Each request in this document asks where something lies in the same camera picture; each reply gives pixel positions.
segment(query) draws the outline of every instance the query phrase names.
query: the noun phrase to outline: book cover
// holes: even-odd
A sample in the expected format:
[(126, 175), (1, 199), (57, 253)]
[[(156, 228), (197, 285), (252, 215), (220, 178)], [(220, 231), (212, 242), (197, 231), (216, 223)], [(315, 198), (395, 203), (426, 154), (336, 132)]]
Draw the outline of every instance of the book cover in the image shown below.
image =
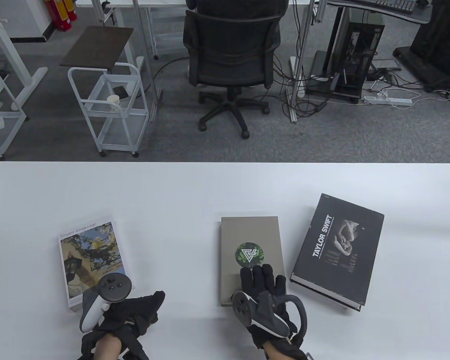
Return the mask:
[(242, 289), (240, 269), (270, 264), (274, 275), (285, 275), (276, 216), (222, 217), (220, 244), (220, 303)]
[(360, 310), (367, 299), (383, 218), (322, 194), (291, 280)]
[(59, 237), (69, 308), (76, 310), (83, 292), (109, 273), (127, 274), (116, 225), (104, 217), (62, 232)]

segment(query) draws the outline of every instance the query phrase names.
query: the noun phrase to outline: computer case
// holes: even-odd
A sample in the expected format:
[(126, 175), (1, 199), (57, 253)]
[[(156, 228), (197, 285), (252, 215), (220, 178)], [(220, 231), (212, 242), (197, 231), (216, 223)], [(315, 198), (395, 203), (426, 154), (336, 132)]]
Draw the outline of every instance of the computer case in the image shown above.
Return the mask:
[(383, 29), (381, 14), (345, 7), (335, 19), (328, 54), (316, 52), (307, 93), (335, 95), (357, 102), (362, 97), (362, 86)]

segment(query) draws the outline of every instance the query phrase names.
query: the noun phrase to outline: chair backrest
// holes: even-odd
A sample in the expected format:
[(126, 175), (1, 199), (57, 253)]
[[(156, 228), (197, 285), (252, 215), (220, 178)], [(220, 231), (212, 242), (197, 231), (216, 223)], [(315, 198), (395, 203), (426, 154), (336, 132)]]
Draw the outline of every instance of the chair backrest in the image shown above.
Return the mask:
[(282, 14), (223, 19), (186, 13), (183, 41), (190, 54), (192, 85), (272, 85), (273, 51), (280, 45)]

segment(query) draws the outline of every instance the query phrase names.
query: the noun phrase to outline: black office chair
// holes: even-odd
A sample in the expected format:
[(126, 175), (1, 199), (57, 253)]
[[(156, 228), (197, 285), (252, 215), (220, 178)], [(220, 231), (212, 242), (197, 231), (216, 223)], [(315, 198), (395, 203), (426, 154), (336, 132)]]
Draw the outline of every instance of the black office chair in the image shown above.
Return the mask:
[(280, 45), (281, 15), (261, 19), (221, 19), (186, 11), (183, 43), (190, 54), (189, 82), (227, 88), (227, 102), (219, 94), (200, 91), (199, 103), (206, 99), (218, 104), (199, 121), (200, 131), (206, 122), (230, 111), (242, 128), (242, 138), (250, 133), (239, 108), (257, 108), (269, 114), (266, 101), (237, 99), (242, 86), (273, 83), (273, 52)]

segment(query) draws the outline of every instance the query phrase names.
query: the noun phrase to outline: hand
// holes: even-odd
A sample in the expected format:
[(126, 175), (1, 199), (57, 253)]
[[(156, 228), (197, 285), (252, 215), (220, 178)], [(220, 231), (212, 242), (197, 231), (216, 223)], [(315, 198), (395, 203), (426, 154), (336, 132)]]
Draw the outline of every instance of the hand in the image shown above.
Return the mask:
[[(287, 279), (282, 275), (278, 275), (277, 278), (274, 279), (273, 269), (268, 264), (263, 266), (256, 265), (252, 270), (243, 267), (240, 271), (240, 278), (242, 281), (242, 291), (251, 296), (255, 301), (258, 301), (258, 295), (263, 291), (268, 291), (274, 296), (286, 295), (287, 293), (285, 288)], [(290, 321), (285, 304), (279, 305), (275, 309), (275, 313), (287, 323), (291, 333), (297, 332), (297, 327)], [(267, 341), (278, 339), (276, 336), (260, 329), (256, 325), (252, 325), (247, 329), (251, 333), (253, 343), (257, 348), (263, 348), (263, 344)]]
[[(282, 275), (278, 275), (274, 279), (273, 269), (268, 264), (264, 264), (261, 267), (256, 265), (252, 270), (244, 267), (240, 271), (240, 278), (242, 281), (242, 291), (251, 296), (254, 300), (257, 300), (259, 293), (262, 293), (263, 291), (268, 291), (274, 296), (286, 295), (287, 293), (285, 287), (287, 279)], [(307, 356), (300, 350), (302, 339), (292, 338), (290, 341), (292, 334), (296, 334), (298, 330), (295, 324), (290, 321), (287, 306), (285, 304), (279, 305), (275, 309), (275, 313), (281, 317), (290, 328), (289, 339), (278, 338), (267, 331), (260, 329), (256, 325), (252, 325), (247, 329), (252, 335), (253, 343), (257, 348), (263, 348), (263, 345), (266, 345), (268, 349), (274, 351), (275, 355), (278, 351), (278, 353), (283, 354), (288, 358), (305, 360)], [(282, 357), (275, 356), (271, 360), (276, 359), (282, 359)]]
[(142, 298), (129, 298), (113, 303), (104, 312), (104, 320), (81, 340), (82, 356), (79, 360), (93, 359), (92, 350), (100, 339), (108, 334), (116, 336), (121, 343), (120, 353), (129, 348), (136, 357), (145, 359), (142, 346), (137, 340), (148, 327), (158, 321), (158, 309), (165, 299), (163, 291)]
[(142, 298), (127, 298), (124, 301), (110, 305), (104, 312), (105, 318), (99, 326), (100, 330), (113, 330), (127, 324), (132, 324), (136, 337), (146, 333), (151, 324), (158, 321), (158, 309), (165, 299), (163, 291), (156, 291), (154, 295)]

